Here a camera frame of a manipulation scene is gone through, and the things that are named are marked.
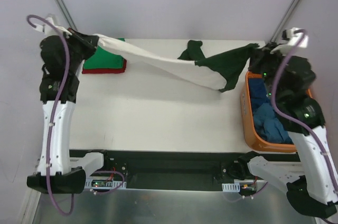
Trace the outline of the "white green sleeved t shirt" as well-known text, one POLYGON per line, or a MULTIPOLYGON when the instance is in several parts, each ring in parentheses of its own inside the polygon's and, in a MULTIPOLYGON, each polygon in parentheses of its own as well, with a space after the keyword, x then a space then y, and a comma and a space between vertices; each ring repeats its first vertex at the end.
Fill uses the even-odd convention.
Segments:
POLYGON ((165 58, 130 43, 102 34, 98 47, 122 56, 130 63, 142 62, 162 69, 193 84, 226 92, 233 90, 250 56, 258 51, 258 43, 249 43, 211 57, 205 57, 202 41, 189 40, 186 49, 176 59, 165 58))

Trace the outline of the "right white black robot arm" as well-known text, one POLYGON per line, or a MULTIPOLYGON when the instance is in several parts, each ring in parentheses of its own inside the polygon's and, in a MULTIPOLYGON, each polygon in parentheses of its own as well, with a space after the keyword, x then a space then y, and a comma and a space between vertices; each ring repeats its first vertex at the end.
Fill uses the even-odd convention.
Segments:
POLYGON ((308 89, 316 75, 306 58, 286 55, 275 45, 250 55, 249 72, 262 76, 276 115, 287 131, 303 167, 303 175, 285 169, 251 151, 239 157, 238 174, 257 176, 285 193, 300 214, 327 219, 337 212, 337 171, 326 139, 325 119, 308 89))

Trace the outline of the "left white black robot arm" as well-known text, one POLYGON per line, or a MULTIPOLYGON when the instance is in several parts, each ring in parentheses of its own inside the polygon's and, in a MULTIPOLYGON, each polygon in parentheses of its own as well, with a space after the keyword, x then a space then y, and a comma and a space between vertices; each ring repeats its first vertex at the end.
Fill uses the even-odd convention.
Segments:
POLYGON ((51 35, 40 43, 44 62, 39 86, 44 113, 43 145, 36 174, 27 177, 29 188, 47 194, 79 194, 87 175, 101 176, 111 171, 111 162, 103 154, 86 154, 80 164, 71 165, 70 125, 79 87, 78 70, 84 60, 94 55, 99 38, 73 29, 64 33, 62 42, 51 35))

